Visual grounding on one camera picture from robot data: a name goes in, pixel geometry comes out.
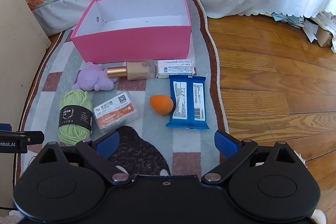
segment beauty blender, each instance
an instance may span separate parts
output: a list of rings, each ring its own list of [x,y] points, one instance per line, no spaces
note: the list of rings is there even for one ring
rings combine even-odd
[[[153,95],[149,98],[152,108],[160,115],[167,115],[171,113],[174,107],[173,100],[165,95]]]

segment purple plush toy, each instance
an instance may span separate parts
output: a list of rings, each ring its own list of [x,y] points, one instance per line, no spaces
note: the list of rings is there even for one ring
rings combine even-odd
[[[112,90],[117,80],[118,78],[108,78],[107,70],[103,70],[100,65],[88,62],[85,68],[78,74],[77,83],[71,89],[85,91]]]

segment small white package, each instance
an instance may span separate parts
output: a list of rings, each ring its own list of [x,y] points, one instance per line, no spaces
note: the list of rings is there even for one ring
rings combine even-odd
[[[138,117],[138,112],[127,91],[122,91],[95,107],[93,112],[97,125],[103,133],[115,130]]]
[[[170,75],[194,75],[193,62],[188,59],[182,60],[158,60],[157,77],[168,78]]]

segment black yarn label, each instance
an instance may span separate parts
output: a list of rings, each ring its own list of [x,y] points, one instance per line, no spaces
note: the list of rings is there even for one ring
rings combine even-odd
[[[65,106],[59,112],[58,127],[64,125],[77,125],[91,130],[92,112],[78,105]]]

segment blue wet wipes package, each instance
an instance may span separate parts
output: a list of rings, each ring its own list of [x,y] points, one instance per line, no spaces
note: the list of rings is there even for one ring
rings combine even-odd
[[[166,127],[209,129],[205,112],[204,76],[170,75],[174,108]]]

